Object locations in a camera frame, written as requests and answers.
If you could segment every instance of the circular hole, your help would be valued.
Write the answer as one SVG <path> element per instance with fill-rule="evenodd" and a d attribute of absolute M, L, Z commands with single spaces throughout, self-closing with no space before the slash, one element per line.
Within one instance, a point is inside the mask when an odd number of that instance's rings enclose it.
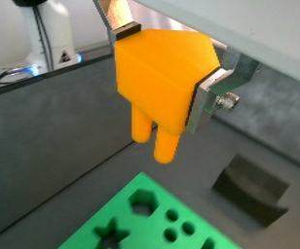
<path fill-rule="evenodd" d="M 207 238 L 200 249 L 214 249 L 215 248 L 215 242 L 212 240 L 212 238 Z"/>
<path fill-rule="evenodd" d="M 176 234 L 175 234 L 175 231 L 172 229 L 164 230 L 164 238 L 168 242 L 175 242 Z"/>
<path fill-rule="evenodd" d="M 195 233 L 195 227 L 189 222 L 181 223 L 181 230 L 185 232 L 187 235 L 192 235 Z"/>
<path fill-rule="evenodd" d="M 168 218 L 169 221 L 175 222 L 177 219 L 176 211 L 172 209 L 168 209 L 165 212 L 165 217 Z"/>

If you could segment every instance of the orange 3d-printed part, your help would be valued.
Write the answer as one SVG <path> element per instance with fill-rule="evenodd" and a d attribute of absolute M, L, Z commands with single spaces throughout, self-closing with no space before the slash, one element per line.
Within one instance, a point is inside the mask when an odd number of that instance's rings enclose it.
<path fill-rule="evenodd" d="M 184 131 L 196 83 L 219 67 L 210 38 L 193 31 L 143 30 L 115 43 L 117 91 L 131 103 L 131 136 L 149 139 L 155 159 L 168 163 Z"/>

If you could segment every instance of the green foam board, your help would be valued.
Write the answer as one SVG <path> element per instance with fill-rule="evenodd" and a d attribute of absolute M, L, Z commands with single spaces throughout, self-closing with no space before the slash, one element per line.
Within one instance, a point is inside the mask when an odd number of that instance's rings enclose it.
<path fill-rule="evenodd" d="M 107 237 L 119 242 L 107 246 Z M 60 249 L 236 249 L 226 236 L 140 173 Z"/>

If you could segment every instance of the metal bracket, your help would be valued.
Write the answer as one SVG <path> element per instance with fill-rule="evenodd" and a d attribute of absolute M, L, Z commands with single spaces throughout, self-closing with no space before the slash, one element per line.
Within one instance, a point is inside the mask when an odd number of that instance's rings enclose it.
<path fill-rule="evenodd" d="M 258 68 L 259 62 L 232 48 L 227 48 L 222 68 L 196 85 L 185 129 L 189 133 L 208 122 L 218 109 L 232 111 L 239 97 L 230 91 L 246 84 Z"/>
<path fill-rule="evenodd" d="M 93 5 L 107 27 L 111 45 L 140 31 L 140 24 L 132 20 L 125 0 L 93 0 Z"/>

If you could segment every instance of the gray surface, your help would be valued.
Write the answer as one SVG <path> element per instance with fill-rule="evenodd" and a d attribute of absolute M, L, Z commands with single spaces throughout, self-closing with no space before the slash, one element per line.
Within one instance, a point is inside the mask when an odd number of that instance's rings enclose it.
<path fill-rule="evenodd" d="M 0 95 L 0 231 L 129 142 L 111 58 Z"/>
<path fill-rule="evenodd" d="M 153 162 L 152 148 L 153 141 L 127 146 L 0 234 L 0 249 L 56 248 L 140 171 L 242 248 L 300 248 L 300 168 L 290 161 L 215 121 L 183 134 L 169 165 Z M 266 229 L 210 190 L 235 153 L 290 183 L 278 203 L 288 211 Z"/>
<path fill-rule="evenodd" d="M 216 116 L 300 161 L 300 82 L 264 66 L 234 93 L 235 110 Z"/>

